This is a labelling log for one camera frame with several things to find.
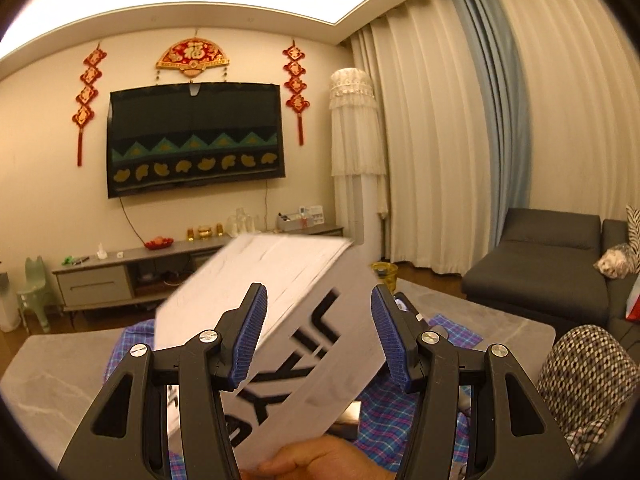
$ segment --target tv cabinet drawer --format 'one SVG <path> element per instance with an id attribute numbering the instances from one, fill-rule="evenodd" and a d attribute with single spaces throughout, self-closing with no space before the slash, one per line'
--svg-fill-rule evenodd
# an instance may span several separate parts
<path id="1" fill-rule="evenodd" d="M 125 266 L 59 274 L 58 285 L 66 306 L 123 301 L 133 298 Z"/>

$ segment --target hand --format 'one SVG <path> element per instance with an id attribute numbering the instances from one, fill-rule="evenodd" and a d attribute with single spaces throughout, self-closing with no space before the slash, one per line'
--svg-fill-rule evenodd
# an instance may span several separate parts
<path id="1" fill-rule="evenodd" d="M 243 480 L 393 480 L 395 474 L 377 465 L 341 438 L 322 436 L 283 447 L 276 456 L 242 473 Z"/>

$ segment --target red chinese knot ornament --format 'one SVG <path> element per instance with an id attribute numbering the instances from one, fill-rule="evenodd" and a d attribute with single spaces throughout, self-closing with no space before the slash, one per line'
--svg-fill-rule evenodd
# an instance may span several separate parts
<path id="1" fill-rule="evenodd" d="M 300 65 L 299 61 L 305 59 L 305 54 L 293 41 L 292 45 L 283 50 L 282 53 L 289 58 L 289 62 L 283 67 L 289 73 L 289 80 L 284 86 L 289 89 L 292 96 L 287 100 L 286 105 L 298 115 L 298 142 L 300 146 L 305 143 L 305 136 L 302 130 L 302 112 L 309 108 L 309 101 L 302 97 L 302 91 L 306 89 L 306 83 L 303 83 L 300 76 L 306 73 L 306 70 Z"/>
<path id="2" fill-rule="evenodd" d="M 71 117 L 71 120 L 78 125 L 78 168 L 82 166 L 82 134 L 84 133 L 84 127 L 91 119 L 94 118 L 94 111 L 91 110 L 90 103 L 98 95 L 98 91 L 94 88 L 94 83 L 100 79 L 102 72 L 98 70 L 98 63 L 100 63 L 107 53 L 100 49 L 100 43 L 95 47 L 94 51 L 89 54 L 82 62 L 87 66 L 87 69 L 80 76 L 80 81 L 84 83 L 84 88 L 76 96 L 76 102 L 80 105 L 78 111 Z"/>

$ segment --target blue curtain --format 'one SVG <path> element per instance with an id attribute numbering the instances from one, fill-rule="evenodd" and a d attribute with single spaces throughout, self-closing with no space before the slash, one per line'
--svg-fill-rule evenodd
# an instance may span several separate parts
<path id="1" fill-rule="evenodd" d="M 453 0 L 478 79 L 489 132 L 492 221 L 490 249 L 500 241 L 510 207 L 529 203 L 529 100 L 518 49 L 500 0 Z"/>

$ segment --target television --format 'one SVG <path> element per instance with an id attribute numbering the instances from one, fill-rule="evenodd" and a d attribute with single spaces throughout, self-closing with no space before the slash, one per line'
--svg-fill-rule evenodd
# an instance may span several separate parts
<path id="1" fill-rule="evenodd" d="M 184 83 L 111 93 L 109 198 L 284 176 L 279 85 Z"/>

